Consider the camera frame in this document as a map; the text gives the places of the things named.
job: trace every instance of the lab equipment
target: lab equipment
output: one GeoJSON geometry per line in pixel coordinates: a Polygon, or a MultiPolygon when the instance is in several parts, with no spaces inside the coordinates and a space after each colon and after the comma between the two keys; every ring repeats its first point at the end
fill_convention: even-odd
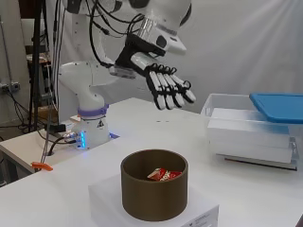
{"type": "Polygon", "coordinates": [[[212,152],[228,160],[296,169],[302,125],[269,122],[249,96],[212,94],[202,115],[212,152]]]}
{"type": "Polygon", "coordinates": [[[183,55],[185,46],[177,36],[179,27],[191,13],[191,0],[63,0],[65,9],[73,13],[73,45],[87,61],[70,62],[60,67],[59,80],[76,94],[79,100],[81,122],[73,128],[78,148],[94,148],[110,140],[106,124],[106,106],[101,95],[92,86],[106,85],[118,77],[132,78],[138,74],[146,78],[159,110],[181,108],[185,101],[193,103],[195,95],[189,81],[179,79],[177,70],[168,67],[157,57],[167,52],[183,55]],[[95,22],[95,17],[114,17],[123,2],[129,2],[139,13],[128,23],[125,46],[116,61],[109,59],[103,49],[100,32],[107,32],[95,22]],[[141,23],[133,31],[136,23],[141,23]],[[96,26],[101,31],[94,32],[96,26]]]}

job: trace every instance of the orange tool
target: orange tool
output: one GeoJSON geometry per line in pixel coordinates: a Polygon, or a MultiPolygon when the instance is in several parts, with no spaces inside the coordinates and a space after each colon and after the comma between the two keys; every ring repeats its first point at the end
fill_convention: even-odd
{"type": "Polygon", "coordinates": [[[42,164],[42,163],[36,163],[36,162],[32,162],[32,163],[31,163],[31,167],[32,167],[32,168],[45,169],[45,170],[47,170],[47,171],[53,170],[53,167],[52,167],[52,166],[49,166],[48,164],[42,164]]]}

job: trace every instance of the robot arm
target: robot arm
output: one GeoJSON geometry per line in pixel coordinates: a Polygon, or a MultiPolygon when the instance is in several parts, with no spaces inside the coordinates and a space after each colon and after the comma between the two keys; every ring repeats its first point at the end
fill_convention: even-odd
{"type": "MultiPolygon", "coordinates": [[[[119,10],[122,5],[118,0],[96,1],[89,0],[91,7],[98,3],[110,12],[119,10]]],[[[181,108],[185,105],[184,100],[193,103],[196,97],[190,91],[190,82],[177,78],[175,68],[164,65],[152,56],[164,57],[167,52],[185,54],[186,48],[177,36],[177,31],[190,16],[191,0],[124,0],[123,2],[127,1],[133,9],[144,14],[145,17],[138,33],[128,35],[124,49],[115,65],[110,67],[111,74],[126,77],[119,74],[131,70],[145,77],[159,110],[181,108]]],[[[87,13],[81,8],[85,0],[63,0],[63,2],[66,9],[72,13],[87,13]]]]}
{"type": "Polygon", "coordinates": [[[136,73],[146,79],[159,110],[181,108],[185,100],[189,103],[196,100],[190,91],[190,82],[177,78],[175,68],[164,65],[155,57],[164,57],[167,52],[185,54],[186,48],[178,38],[177,30],[190,15],[191,0],[128,0],[145,16],[140,17],[143,22],[137,34],[132,30],[128,32],[125,46],[116,61],[107,58],[103,50],[101,32],[105,30],[94,29],[93,32],[92,25],[99,28],[94,18],[97,15],[102,18],[105,10],[109,14],[119,10],[121,1],[62,1],[67,11],[73,13],[73,44],[85,59],[62,65],[59,73],[60,82],[79,100],[81,122],[72,129],[73,133],[67,135],[74,136],[78,148],[94,148],[110,140],[106,124],[108,106],[102,96],[93,92],[92,86],[109,84],[118,77],[125,77],[125,74],[136,73]],[[87,14],[90,15],[89,26],[87,14]]]}

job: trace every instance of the white table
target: white table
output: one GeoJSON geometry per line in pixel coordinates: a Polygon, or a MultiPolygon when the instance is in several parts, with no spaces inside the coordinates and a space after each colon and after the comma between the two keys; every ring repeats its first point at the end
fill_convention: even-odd
{"type": "Polygon", "coordinates": [[[302,172],[209,154],[198,114],[159,112],[152,103],[129,99],[111,107],[108,123],[121,138],[1,188],[1,226],[96,227],[88,185],[118,174],[123,158],[144,148],[187,158],[189,183],[221,206],[220,227],[293,227],[303,213],[302,172]]]}

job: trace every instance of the red candy wrapper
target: red candy wrapper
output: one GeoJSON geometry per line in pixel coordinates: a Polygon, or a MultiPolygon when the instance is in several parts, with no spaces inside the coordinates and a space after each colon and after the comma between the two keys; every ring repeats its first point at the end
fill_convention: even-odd
{"type": "Polygon", "coordinates": [[[182,172],[178,171],[167,171],[164,168],[157,168],[153,173],[148,176],[148,179],[157,181],[157,182],[164,182],[169,179],[173,179],[178,177],[182,172]]]}
{"type": "Polygon", "coordinates": [[[157,168],[148,176],[148,179],[159,182],[167,171],[164,168],[157,168]]]}

